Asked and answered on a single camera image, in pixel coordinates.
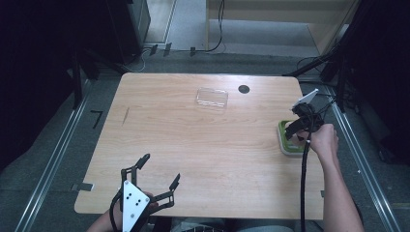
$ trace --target forearm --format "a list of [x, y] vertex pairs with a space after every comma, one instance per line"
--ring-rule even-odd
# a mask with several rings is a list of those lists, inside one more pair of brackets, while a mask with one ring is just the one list
[[[122, 213], [120, 211], [120, 204], [117, 202], [114, 205], [113, 215], [117, 229], [121, 229], [123, 225]], [[111, 219], [109, 217], [109, 210], [102, 214], [91, 226], [87, 232], [108, 232], [113, 231]]]
[[338, 166], [324, 166], [325, 231], [365, 231]]

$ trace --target gray floor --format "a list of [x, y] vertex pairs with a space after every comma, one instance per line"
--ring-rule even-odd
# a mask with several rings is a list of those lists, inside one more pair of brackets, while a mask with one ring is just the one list
[[[178, 22], [175, 15], [173, 25]], [[257, 75], [279, 75], [289, 73], [297, 69], [298, 62], [305, 57], [317, 55], [313, 51], [304, 53], [299, 47], [289, 45], [280, 53], [279, 49], [272, 52], [263, 53], [257, 48], [246, 51], [229, 51], [230, 42], [226, 42], [226, 50], [223, 54], [206, 54], [196, 53], [190, 56], [188, 52], [177, 51], [177, 49], [187, 49], [182, 47], [184, 44], [189, 46], [200, 47], [202, 37], [197, 33], [179, 33], [178, 30], [170, 30], [168, 38], [169, 43], [173, 43], [172, 49], [168, 56], [163, 56], [163, 51], [159, 50], [155, 55], [144, 55], [144, 61], [138, 60], [128, 65], [130, 69], [142, 70], [147, 73], [242, 73]], [[250, 44], [245, 38], [241, 43]], [[309, 44], [310, 38], [302, 39], [297, 44]], [[78, 124], [73, 131], [73, 136], [63, 157], [57, 162], [57, 169], [51, 176], [52, 183], [47, 194], [44, 196], [44, 202], [37, 212], [31, 217], [33, 220], [27, 225], [26, 231], [85, 231], [86, 228], [98, 217], [98, 215], [80, 215], [73, 210], [77, 192], [70, 190], [72, 184], [81, 183], [93, 151], [101, 133], [104, 119], [114, 97], [116, 88], [121, 76], [106, 69], [102, 66], [103, 75], [97, 81], [92, 81], [88, 101], [84, 105], [84, 110], [79, 118]], [[312, 70], [304, 77], [316, 77], [317, 70]], [[313, 88], [320, 88], [321, 93], [325, 92], [323, 85], [302, 83], [301, 88], [304, 93], [308, 93]], [[328, 102], [327, 97], [319, 96], [315, 98], [314, 105], [320, 108]], [[58, 139], [66, 126], [70, 115], [73, 113], [73, 96], [69, 97], [62, 104], [57, 114], [47, 124], [38, 137], [33, 147], [11, 165], [9, 165], [0, 176], [0, 231], [14, 231], [24, 214], [30, 197], [33, 194], [39, 180], [41, 179], [47, 163], [50, 160]], [[91, 110], [102, 111], [102, 119], [93, 129], [97, 115]], [[360, 145], [366, 155], [366, 161], [369, 163], [374, 176], [380, 185], [383, 193], [388, 199], [389, 205], [394, 206], [394, 215], [398, 220], [402, 231], [410, 231], [408, 221], [408, 199], [410, 199], [410, 187], [404, 185], [409, 176], [409, 168], [406, 165], [391, 165], [382, 162], [378, 158], [378, 149], [376, 143], [371, 139], [365, 122], [357, 115], [354, 110], [347, 108], [346, 117], [349, 119], [351, 127], [360, 141]], [[342, 127], [337, 121], [336, 114], [329, 110], [326, 122], [333, 123], [337, 130], [341, 131]], [[339, 141], [339, 158], [342, 173], [351, 193], [362, 211], [366, 231], [387, 231], [380, 217], [379, 211], [375, 206], [375, 200], [369, 193], [369, 187], [364, 181], [363, 173], [359, 172], [359, 167], [355, 162], [353, 153], [344, 136]], [[320, 231], [314, 223], [307, 224], [307, 231]]]

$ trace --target wooden table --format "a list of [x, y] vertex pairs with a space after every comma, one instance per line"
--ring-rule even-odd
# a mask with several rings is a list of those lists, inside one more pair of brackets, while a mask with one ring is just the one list
[[[250, 91], [242, 94], [240, 85]], [[200, 88], [228, 93], [225, 107], [196, 102]], [[138, 186], [157, 195], [178, 173], [175, 206], [158, 216], [299, 218], [301, 159], [279, 148], [277, 127], [296, 119], [296, 78], [226, 74], [126, 73], [121, 80], [75, 202], [78, 213], [102, 214], [121, 184], [120, 170], [143, 155]], [[323, 172], [307, 162], [307, 219], [323, 217]]]
[[[209, 43], [209, 20], [218, 19], [221, 0], [207, 0], [205, 45]], [[223, 19], [306, 23], [319, 54], [335, 44], [349, 24], [360, 0], [229, 0]]]

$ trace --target person's hand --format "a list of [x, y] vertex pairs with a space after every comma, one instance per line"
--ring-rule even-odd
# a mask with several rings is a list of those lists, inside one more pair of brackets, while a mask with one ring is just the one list
[[[143, 191], [144, 194], [153, 197], [151, 192]], [[158, 202], [150, 203], [148, 208], [153, 209], [159, 206]], [[118, 229], [123, 227], [123, 213], [120, 211], [120, 201], [117, 201], [113, 209], [114, 221]], [[101, 215], [94, 223], [88, 228], [87, 232], [104, 232], [112, 231], [111, 219], [109, 218], [109, 210]]]
[[[304, 139], [308, 137], [308, 132], [303, 130], [297, 134]], [[332, 124], [325, 124], [317, 132], [311, 134], [310, 147], [318, 155], [322, 166], [334, 165], [338, 169], [338, 137]]]

